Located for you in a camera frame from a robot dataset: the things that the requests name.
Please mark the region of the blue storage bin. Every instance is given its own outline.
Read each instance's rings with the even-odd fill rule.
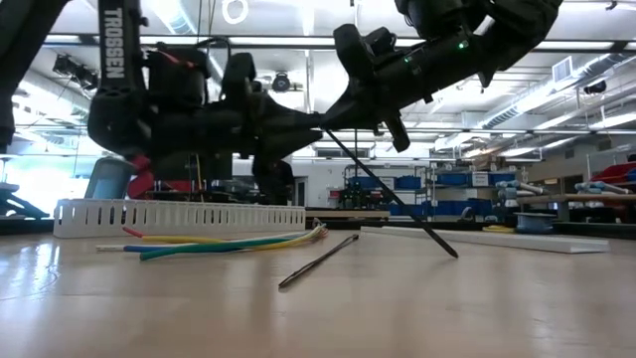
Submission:
[[[374,189],[374,188],[379,186],[378,184],[376,184],[376,181],[374,180],[374,178],[371,178],[371,177],[353,177],[353,178],[349,178],[349,184],[350,185],[354,185],[356,182],[360,183],[360,186],[363,189]]]
[[[490,185],[495,185],[500,181],[513,181],[515,180],[515,173],[491,173],[490,174]]]
[[[433,209],[435,215],[454,215],[455,202],[449,200],[441,200],[437,202],[437,208]]]
[[[627,181],[628,182],[636,181],[636,169],[630,170],[630,172],[627,173]]]
[[[468,182],[467,174],[447,173],[437,175],[437,184],[465,185]]]
[[[401,215],[401,210],[399,209],[399,205],[398,204],[389,204],[389,213],[392,216]]]
[[[421,179],[412,175],[405,175],[396,178],[396,189],[420,189]]]
[[[406,204],[408,206],[408,208],[415,214],[415,215],[423,215],[423,207],[421,205],[415,205],[415,204]],[[406,210],[401,212],[402,215],[408,215],[408,212]]]

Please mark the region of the wire bundle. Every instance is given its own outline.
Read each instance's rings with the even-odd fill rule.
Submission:
[[[254,238],[245,240],[222,240],[202,237],[183,236],[145,236],[136,231],[124,228],[124,231],[148,243],[164,243],[164,245],[128,245],[99,246],[100,252],[118,251],[140,253],[142,261],[161,258],[175,254],[228,253],[237,251],[263,251],[284,249],[324,239],[328,231],[324,225],[316,227],[308,233],[285,234],[278,237]]]

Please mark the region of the air vent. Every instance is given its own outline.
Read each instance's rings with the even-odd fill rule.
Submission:
[[[569,80],[572,76],[572,56],[553,66],[553,81],[558,84],[561,81]]]

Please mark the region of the ceiling duct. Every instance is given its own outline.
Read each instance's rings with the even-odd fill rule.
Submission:
[[[588,86],[607,71],[634,59],[633,56],[625,54],[606,54],[586,62],[583,61],[583,58],[578,58],[574,62],[572,57],[568,57],[554,65],[551,77],[547,77],[515,95],[510,102],[484,114],[484,118],[476,125],[476,128],[492,129],[507,120],[548,103],[561,95],[563,90]],[[440,138],[435,142],[435,148],[443,149],[457,146],[468,140],[469,135],[459,133],[448,138]]]

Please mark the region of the yellow wire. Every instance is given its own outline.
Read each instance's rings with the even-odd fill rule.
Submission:
[[[227,242],[240,242],[246,240],[258,240],[258,239],[275,239],[275,238],[284,238],[292,235],[298,235],[299,233],[287,233],[281,234],[277,236],[269,236],[263,238],[252,238],[252,239],[242,239],[242,240],[223,240],[223,239],[213,239],[213,238],[205,238],[205,237],[186,237],[186,236],[178,236],[178,235],[144,235],[141,240],[147,243],[166,243],[166,244],[216,244],[216,243],[227,243]]]
[[[292,246],[296,246],[299,244],[303,244],[304,242],[311,241],[315,238],[316,235],[320,234],[320,231],[323,230],[323,227],[316,227],[314,230],[309,232],[307,235],[302,236],[300,238],[286,241],[284,243],[278,244],[269,244],[269,245],[261,245],[258,247],[249,248],[251,251],[263,251],[263,250],[274,250],[274,249],[284,249]]]
[[[283,243],[278,244],[269,244],[269,245],[261,245],[258,247],[249,248],[251,251],[262,251],[262,250],[274,250],[274,249],[284,249],[292,246],[296,246],[299,244],[303,244],[304,242],[313,240],[317,234],[320,233],[322,227],[317,227],[309,233],[301,236],[300,238],[292,239]],[[278,237],[289,236],[290,234],[279,235]],[[160,242],[160,243],[168,243],[168,244],[218,244],[218,243],[231,243],[232,240],[221,240],[221,239],[211,239],[211,238],[201,238],[201,237],[179,237],[179,236],[144,236],[142,238],[144,242]]]
[[[147,243],[166,244],[218,244],[225,242],[225,240],[221,239],[177,236],[144,236],[141,240]]]

